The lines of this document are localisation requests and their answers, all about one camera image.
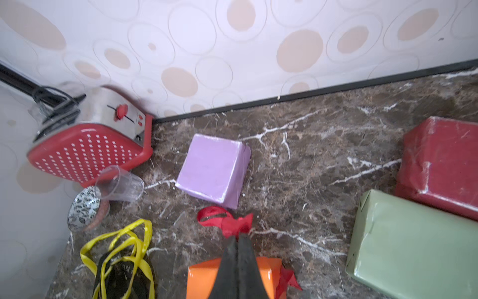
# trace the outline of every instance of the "decorative plate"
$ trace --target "decorative plate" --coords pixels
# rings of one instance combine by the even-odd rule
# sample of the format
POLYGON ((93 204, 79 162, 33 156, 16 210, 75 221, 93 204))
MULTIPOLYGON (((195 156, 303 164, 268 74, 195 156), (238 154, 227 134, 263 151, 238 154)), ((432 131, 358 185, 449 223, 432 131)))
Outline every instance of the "decorative plate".
POLYGON ((89 230, 96 227, 109 211, 109 202, 95 196, 95 187, 83 189, 71 204, 68 212, 68 228, 72 232, 89 230))

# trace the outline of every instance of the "red ribbon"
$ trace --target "red ribbon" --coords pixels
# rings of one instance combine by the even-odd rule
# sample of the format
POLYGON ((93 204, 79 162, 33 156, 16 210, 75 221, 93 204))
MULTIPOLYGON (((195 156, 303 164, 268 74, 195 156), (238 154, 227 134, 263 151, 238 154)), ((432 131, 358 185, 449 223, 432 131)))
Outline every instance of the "red ribbon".
POLYGON ((284 269, 284 267, 281 267, 281 278, 279 279, 279 284, 275 289, 275 299, 279 299, 287 290, 288 286, 292 286, 302 291, 302 288, 297 283, 297 279, 295 278, 294 270, 284 269))
POLYGON ((202 226, 216 226, 222 230, 224 237, 229 238, 230 236, 239 236, 239 233, 249 233, 252 228, 252 219, 254 215, 251 213, 244 218, 234 219, 232 215, 223 208, 220 207, 207 207, 197 213, 197 222, 202 226), (205 221, 201 219, 206 217, 217 216, 220 214, 226 214, 225 217, 216 217, 211 218, 205 221))

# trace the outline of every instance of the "wallpaper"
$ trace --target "wallpaper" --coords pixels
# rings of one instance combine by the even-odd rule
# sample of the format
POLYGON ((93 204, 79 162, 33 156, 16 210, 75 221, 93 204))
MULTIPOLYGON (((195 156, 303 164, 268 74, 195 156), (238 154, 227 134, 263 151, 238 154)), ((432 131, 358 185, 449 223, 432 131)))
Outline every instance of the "wallpaper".
POLYGON ((77 183, 30 165, 32 98, 0 83, 0 298, 43 299, 70 236, 77 183))
POLYGON ((478 0, 1 0, 0 61, 168 117, 478 58, 478 0))

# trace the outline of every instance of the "black fabric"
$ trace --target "black fabric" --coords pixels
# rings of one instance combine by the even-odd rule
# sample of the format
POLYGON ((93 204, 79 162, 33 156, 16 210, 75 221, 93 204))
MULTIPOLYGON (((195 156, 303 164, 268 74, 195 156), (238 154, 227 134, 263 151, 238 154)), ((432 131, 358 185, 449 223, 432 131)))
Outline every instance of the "black fabric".
POLYGON ((250 238, 229 237, 208 299, 269 299, 250 238))
MULTIPOLYGON (((93 292, 100 284, 101 265, 108 257, 109 253, 110 252, 106 252, 103 254, 98 261, 98 270, 96 273, 95 284, 93 286, 93 292)), ((105 267, 105 272, 109 269, 110 264, 111 261, 108 261, 105 267)), ((105 277, 106 295, 108 299, 121 299, 124 296, 130 285, 133 268, 134 263, 129 261, 118 262, 112 267, 110 274, 105 277)), ((148 299, 149 285, 149 279, 144 275, 141 269, 138 268, 133 280, 130 299, 148 299)))

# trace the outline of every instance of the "purple gift box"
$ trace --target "purple gift box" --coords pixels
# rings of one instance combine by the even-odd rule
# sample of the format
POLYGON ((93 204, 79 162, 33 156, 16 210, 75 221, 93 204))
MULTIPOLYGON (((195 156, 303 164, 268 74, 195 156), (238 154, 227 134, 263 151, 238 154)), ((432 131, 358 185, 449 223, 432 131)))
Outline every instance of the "purple gift box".
POLYGON ((220 206, 237 209, 250 160, 250 147, 239 141, 195 134, 176 187, 220 206))

